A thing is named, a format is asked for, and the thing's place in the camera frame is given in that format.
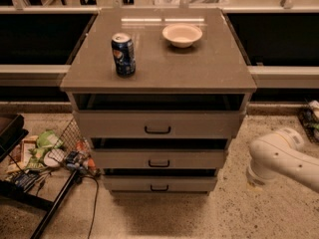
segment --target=floor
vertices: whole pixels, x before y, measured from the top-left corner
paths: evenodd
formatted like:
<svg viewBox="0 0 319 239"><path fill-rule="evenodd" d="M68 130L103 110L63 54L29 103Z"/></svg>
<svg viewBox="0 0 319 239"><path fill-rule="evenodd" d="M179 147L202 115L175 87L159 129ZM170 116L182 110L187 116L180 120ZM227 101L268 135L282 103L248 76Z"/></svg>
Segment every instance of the floor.
<svg viewBox="0 0 319 239"><path fill-rule="evenodd" d="M247 184L248 145L259 135L289 126L306 141L305 153L319 157L297 116L283 109L254 109L244 119L214 191L203 194L110 194L100 178L90 238L318 238L318 193L278 175L265 188ZM57 134L71 114L22 114L25 129L37 134L52 128ZM0 172L5 170L4 160ZM54 200L70 172L61 168L49 177L39 196ZM88 238L97 184L84 178L69 192L41 238ZM1 238L30 238L43 211L0 198Z"/></svg>

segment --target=bowl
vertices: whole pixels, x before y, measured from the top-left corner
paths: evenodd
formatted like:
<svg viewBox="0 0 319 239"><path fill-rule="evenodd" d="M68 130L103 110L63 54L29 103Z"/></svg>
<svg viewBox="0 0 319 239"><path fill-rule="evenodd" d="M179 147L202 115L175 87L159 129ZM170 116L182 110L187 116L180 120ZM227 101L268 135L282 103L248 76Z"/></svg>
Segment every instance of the bowl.
<svg viewBox="0 0 319 239"><path fill-rule="evenodd" d="M172 45L179 48L187 48L201 38L202 32L200 28L195 25L176 23L166 26L162 30L162 35L169 40Z"/></svg>

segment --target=drawer handle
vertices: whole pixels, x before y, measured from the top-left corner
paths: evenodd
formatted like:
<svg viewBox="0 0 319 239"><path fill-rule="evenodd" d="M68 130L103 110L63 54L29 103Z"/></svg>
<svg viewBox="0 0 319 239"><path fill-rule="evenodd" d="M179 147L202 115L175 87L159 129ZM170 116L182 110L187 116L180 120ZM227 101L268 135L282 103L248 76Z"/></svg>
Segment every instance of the drawer handle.
<svg viewBox="0 0 319 239"><path fill-rule="evenodd" d="M152 192L166 192L166 191L168 191L168 185L166 187L158 187L158 188L153 187L151 185L151 191Z"/></svg>
<svg viewBox="0 0 319 239"><path fill-rule="evenodd" d="M148 126L146 125L144 127L144 130L145 130L146 133L149 133L149 134L151 134L151 133L152 134L168 134L168 133L170 133L171 128L169 126L166 131L157 131L157 130L149 130Z"/></svg>
<svg viewBox="0 0 319 239"><path fill-rule="evenodd" d="M149 167L169 167L169 160L164 164L154 164L151 160L149 160Z"/></svg>

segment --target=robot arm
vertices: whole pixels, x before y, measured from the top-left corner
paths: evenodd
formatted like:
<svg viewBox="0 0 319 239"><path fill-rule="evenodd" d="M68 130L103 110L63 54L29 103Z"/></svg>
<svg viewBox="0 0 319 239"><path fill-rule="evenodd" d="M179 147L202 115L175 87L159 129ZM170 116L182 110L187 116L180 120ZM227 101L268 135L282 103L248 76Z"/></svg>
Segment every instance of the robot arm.
<svg viewBox="0 0 319 239"><path fill-rule="evenodd" d="M249 182L264 185L280 173L319 193L319 159L300 152L303 145L301 135L291 128L254 140L249 146Z"/></svg>

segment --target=blue can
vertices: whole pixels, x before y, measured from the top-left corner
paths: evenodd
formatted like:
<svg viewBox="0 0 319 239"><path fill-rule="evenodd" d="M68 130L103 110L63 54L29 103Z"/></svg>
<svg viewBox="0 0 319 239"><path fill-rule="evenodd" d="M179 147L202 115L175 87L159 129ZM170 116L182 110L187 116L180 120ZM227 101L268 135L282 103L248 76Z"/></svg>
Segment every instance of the blue can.
<svg viewBox="0 0 319 239"><path fill-rule="evenodd" d="M133 75L136 71L136 59L131 36L126 33L115 34L111 45L118 75L121 77Z"/></svg>

